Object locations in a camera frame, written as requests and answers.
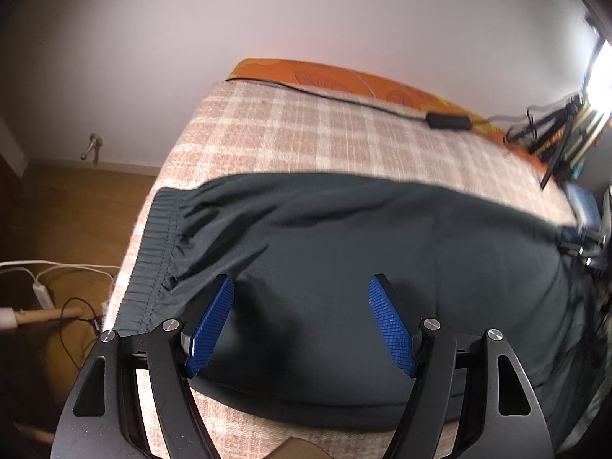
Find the plaid blanket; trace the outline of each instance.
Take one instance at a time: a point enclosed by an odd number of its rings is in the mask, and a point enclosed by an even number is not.
[[[542,191],[529,164],[472,133],[435,131],[366,105],[408,115],[418,112],[348,93],[310,88],[364,106],[253,82],[215,85],[172,149],[138,217],[114,292],[105,329],[112,328],[130,280],[151,201],[159,188],[197,188],[221,176],[254,172],[327,171],[441,185],[534,214],[555,224],[574,223],[555,184]],[[168,457],[148,377],[139,371],[140,400],[151,451]],[[195,395],[223,459],[261,459],[289,436],[305,438],[335,459],[382,457],[392,433],[308,430],[274,423]],[[450,452],[446,429],[438,457]]]

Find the metal screw head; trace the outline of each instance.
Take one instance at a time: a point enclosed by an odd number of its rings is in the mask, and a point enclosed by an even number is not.
[[[498,342],[499,340],[504,338],[504,335],[502,334],[502,332],[496,329],[490,329],[489,331],[487,331],[487,336],[491,340],[495,340],[495,342]]]
[[[105,343],[110,342],[111,340],[114,340],[114,330],[103,331],[100,334],[100,340],[102,340]]]
[[[179,322],[176,319],[166,319],[161,327],[164,331],[174,331],[179,327]]]
[[[428,330],[439,330],[440,322],[433,317],[430,317],[423,321],[423,326],[425,326]]]

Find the white cable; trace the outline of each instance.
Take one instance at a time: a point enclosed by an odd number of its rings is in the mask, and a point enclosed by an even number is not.
[[[51,264],[51,265],[63,265],[67,267],[97,267],[99,269],[120,269],[120,265],[99,265],[99,264],[68,264],[65,262],[54,262],[53,260],[8,260],[6,262],[0,262],[0,267],[7,265],[28,265],[28,264]]]
[[[30,271],[27,267],[9,267],[8,269],[0,269],[0,274],[4,274],[7,272],[13,272],[13,271],[23,271],[28,273],[30,276],[32,276],[32,279],[34,280],[34,282],[36,282],[36,277],[34,276],[34,273],[32,273],[32,271]]]
[[[57,264],[57,265],[52,265],[51,267],[47,267],[46,269],[42,270],[41,272],[39,272],[38,274],[36,274],[36,277],[34,278],[35,282],[38,283],[39,282],[39,278],[43,275],[43,274],[47,274],[48,272],[51,272],[55,269],[81,269],[81,270],[86,270],[86,271],[91,271],[91,272],[97,272],[99,274],[104,274],[105,276],[108,276],[109,278],[111,278],[111,281],[113,281],[114,276],[111,273],[107,273],[106,271],[100,271],[98,269],[95,269],[94,267],[90,267],[88,265],[81,265],[81,264]]]
[[[112,278],[111,284],[108,285],[108,295],[106,296],[107,299],[109,299],[112,296],[112,291],[114,290],[114,287],[117,284],[117,277],[119,277],[118,274]]]

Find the black cable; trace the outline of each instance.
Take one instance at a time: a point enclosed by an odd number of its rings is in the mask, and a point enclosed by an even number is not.
[[[567,116],[559,116],[559,117],[557,117],[557,119],[553,122],[552,126],[550,126],[546,130],[546,132],[542,136],[540,136],[540,138],[538,140],[534,140],[534,142],[531,143],[531,145],[529,146],[527,151],[531,155],[536,153],[540,148],[542,148],[544,145],[546,145],[547,142],[552,140],[553,137],[555,137],[555,134],[557,134],[557,132],[562,127],[564,127],[565,124],[567,124]]]
[[[504,134],[504,145],[507,145],[508,143],[511,143],[513,145],[518,145],[519,140],[523,139],[529,133],[533,135],[531,120],[529,121],[529,124],[522,127],[518,133],[515,133],[514,131],[512,131],[513,127],[508,129],[506,131],[506,134]]]
[[[391,114],[392,116],[400,117],[402,119],[417,120],[417,121],[420,121],[420,122],[426,122],[424,117],[408,116],[408,115],[402,114],[400,112],[394,112],[393,110],[386,109],[385,107],[379,107],[378,105],[369,105],[367,103],[361,103],[360,101],[352,100],[350,98],[338,98],[337,96],[326,96],[325,94],[320,94],[320,93],[317,93],[316,91],[304,90],[302,88],[298,88],[297,86],[292,86],[290,84],[285,84],[284,82],[280,82],[280,81],[273,81],[271,79],[257,79],[257,78],[238,77],[238,78],[228,78],[228,79],[225,80],[225,82],[229,82],[229,81],[255,81],[255,82],[261,82],[263,84],[270,84],[270,85],[281,86],[281,87],[286,88],[288,90],[299,91],[301,93],[306,93],[306,94],[309,94],[311,96],[316,96],[318,98],[325,98],[325,99],[328,99],[328,100],[341,101],[341,102],[344,102],[344,103],[348,103],[350,105],[357,105],[359,107],[366,107],[366,108],[369,108],[369,109],[378,110],[379,112],[386,112],[387,114]]]
[[[565,112],[566,112],[565,109],[566,107],[563,107],[562,109],[558,109],[558,110],[555,110],[554,112],[550,112],[549,114],[545,115],[543,118],[538,119],[536,121],[534,121],[533,116],[529,113],[530,108],[527,109],[527,118],[528,118],[529,123],[516,134],[513,134],[511,132],[512,128],[510,128],[510,130],[508,130],[506,133],[507,140],[510,143],[516,143],[519,140],[523,139],[528,134],[531,134],[531,136],[534,138],[533,143],[536,143],[538,139],[537,130],[545,126],[552,120],[556,120],[560,115],[565,115]]]
[[[511,126],[504,133],[503,143],[504,143],[504,146],[508,148],[517,148],[519,146],[518,140],[521,138],[521,136],[516,136],[516,134],[514,134],[513,129],[515,128],[518,128],[518,126]]]
[[[94,318],[96,318],[96,311],[94,310],[94,308],[91,306],[91,304],[90,304],[90,303],[89,303],[87,300],[82,299],[81,297],[70,297],[68,300],[66,300],[66,301],[63,303],[62,310],[61,310],[61,312],[59,313],[59,323],[60,323],[60,325],[59,325],[59,343],[61,343],[61,344],[62,344],[63,351],[64,351],[64,352],[66,352],[66,355],[68,355],[68,358],[70,359],[70,361],[71,361],[72,365],[75,367],[75,369],[76,369],[77,371],[80,371],[80,370],[81,370],[81,368],[78,366],[78,364],[76,363],[76,361],[74,360],[74,358],[72,357],[72,355],[70,354],[70,352],[68,351],[68,347],[66,347],[66,344],[64,343],[64,341],[63,341],[63,337],[62,337],[62,329],[63,329],[63,326],[62,326],[62,321],[64,321],[64,318],[63,318],[63,313],[64,313],[64,312],[65,312],[65,310],[66,310],[66,306],[67,306],[67,305],[68,305],[70,302],[72,302],[72,301],[74,301],[74,300],[78,300],[79,302],[83,302],[85,305],[87,305],[87,306],[90,308],[91,313],[94,315]],[[90,323],[90,321],[89,321],[88,319],[82,319],[82,318],[80,318],[80,317],[70,318],[70,320],[72,320],[72,319],[75,319],[75,320],[77,320],[77,321],[85,321],[86,323],[90,324],[90,325],[92,326],[92,328],[94,328],[94,331],[97,331],[97,330],[96,330],[96,328],[93,326],[93,324],[91,324],[91,323]]]
[[[396,116],[399,117],[400,119],[406,119],[406,120],[415,120],[415,121],[419,121],[419,122],[424,122],[427,123],[426,119],[424,117],[419,117],[419,116],[408,116],[406,114],[402,114],[400,112],[396,112],[390,109],[386,109],[385,107],[379,107],[378,105],[370,105],[367,103],[361,103],[360,101],[357,100],[353,100],[353,99],[349,99],[349,98],[338,98],[337,96],[327,96],[326,94],[320,94],[317,93],[316,91],[310,91],[310,90],[305,90],[303,88],[299,88],[297,86],[293,86],[291,84],[287,84],[284,83],[282,81],[274,81],[273,79],[258,79],[258,78],[247,78],[244,76],[238,76],[235,78],[227,78],[225,80],[225,82],[230,82],[230,81],[253,81],[253,82],[259,82],[261,84],[268,84],[268,85],[273,85],[273,86],[277,86],[277,87],[282,87],[288,90],[292,90],[292,91],[299,91],[300,93],[306,93],[309,94],[311,96],[316,96],[317,98],[323,98],[323,99],[328,99],[328,100],[336,100],[336,101],[341,101],[344,103],[348,103],[350,105],[356,105],[359,107],[366,107],[369,109],[373,109],[379,112],[384,112],[387,114],[391,114],[392,116]],[[546,110],[548,108],[551,108],[553,106],[555,106],[556,104],[560,103],[561,101],[565,101],[567,99],[564,98],[562,100],[559,100],[553,104],[547,105],[547,106],[543,106],[543,107],[538,107],[537,105],[530,105],[527,108],[527,118],[529,119],[529,126],[527,127],[528,131],[527,132],[531,132],[535,139],[537,140],[537,130],[532,128],[532,126],[534,126],[534,118],[533,116],[529,115],[529,111],[530,110],[535,110],[535,111],[543,111]],[[472,123],[472,126],[477,126],[477,125],[482,125],[482,124],[490,124],[491,122],[494,122],[495,120],[499,119],[499,120],[505,120],[505,119],[509,119],[509,120],[521,120],[523,119],[525,116],[520,116],[520,117],[509,117],[509,116],[492,116],[489,117],[487,119],[479,119],[479,120],[471,120],[470,122]]]

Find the power plug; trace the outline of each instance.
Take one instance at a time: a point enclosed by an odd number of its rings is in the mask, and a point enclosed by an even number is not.
[[[0,331],[14,330],[15,328],[17,328],[15,311],[10,307],[0,307]]]
[[[91,324],[91,327],[96,332],[96,335],[100,335],[102,333],[102,325],[104,324],[104,316],[96,316],[93,319],[89,319],[88,323]]]
[[[36,298],[43,309],[55,309],[53,300],[51,300],[51,296],[49,295],[45,285],[36,282],[32,285],[32,290],[34,290],[34,295],[36,295]]]

